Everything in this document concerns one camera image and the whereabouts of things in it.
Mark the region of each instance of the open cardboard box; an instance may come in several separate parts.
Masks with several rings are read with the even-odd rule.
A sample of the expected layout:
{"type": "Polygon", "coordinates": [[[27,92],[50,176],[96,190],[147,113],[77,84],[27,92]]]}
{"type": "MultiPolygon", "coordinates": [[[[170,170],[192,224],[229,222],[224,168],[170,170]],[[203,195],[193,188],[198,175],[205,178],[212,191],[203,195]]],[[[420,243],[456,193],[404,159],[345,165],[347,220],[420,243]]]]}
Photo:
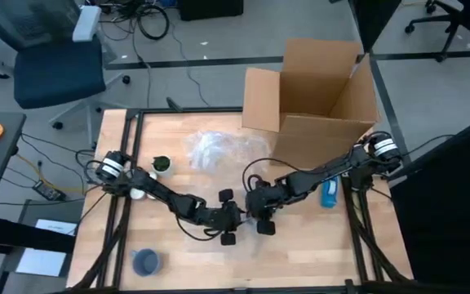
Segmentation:
{"type": "Polygon", "coordinates": [[[277,133],[273,157],[317,167],[345,154],[379,121],[369,56],[361,45],[289,39],[281,72],[250,68],[242,126],[277,133]]]}

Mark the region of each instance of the wooden tabletop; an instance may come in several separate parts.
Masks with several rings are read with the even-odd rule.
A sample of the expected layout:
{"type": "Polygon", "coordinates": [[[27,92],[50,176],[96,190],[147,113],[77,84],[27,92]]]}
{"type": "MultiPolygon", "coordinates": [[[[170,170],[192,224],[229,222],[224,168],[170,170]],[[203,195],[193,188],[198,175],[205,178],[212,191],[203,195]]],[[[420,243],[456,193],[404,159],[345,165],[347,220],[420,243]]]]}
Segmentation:
{"type": "MultiPolygon", "coordinates": [[[[124,126],[124,110],[104,114],[96,158],[109,150],[119,150],[124,126]]],[[[273,145],[273,134],[241,127],[241,114],[147,114],[144,119],[139,166],[150,170],[154,156],[168,155],[175,164],[175,175],[160,181],[178,193],[195,194],[208,206],[219,207],[218,191],[232,188],[235,200],[244,207],[241,171],[246,163],[234,160],[233,166],[214,175],[189,166],[185,139],[197,131],[223,131],[238,136],[259,136],[273,145]]],[[[129,139],[129,150],[135,133],[129,139]]],[[[264,179],[273,180],[290,169],[267,163],[264,179]]],[[[387,183],[375,179],[375,188],[389,193],[387,183]]],[[[87,196],[83,213],[102,195],[87,196]]],[[[411,277],[406,250],[390,201],[374,191],[367,195],[378,245],[389,260],[411,277]]],[[[234,287],[315,287],[343,285],[346,278],[359,283],[342,189],[333,209],[320,206],[318,189],[305,201],[278,211],[273,220],[277,233],[259,235],[246,223],[236,232],[237,245],[223,247],[219,240],[198,242],[186,236],[175,216],[163,203],[133,201],[128,227],[126,254],[122,270],[122,290],[193,289],[234,287]],[[162,255],[163,267],[152,277],[137,276],[131,266],[131,251],[151,248],[162,255]]],[[[77,283],[99,255],[110,198],[105,198],[82,222],[69,272],[68,287],[77,283]]],[[[202,227],[183,223],[191,233],[201,236],[202,227]]],[[[366,263],[369,252],[365,250],[366,263]]],[[[111,283],[115,252],[109,262],[107,285],[111,283]]]]}

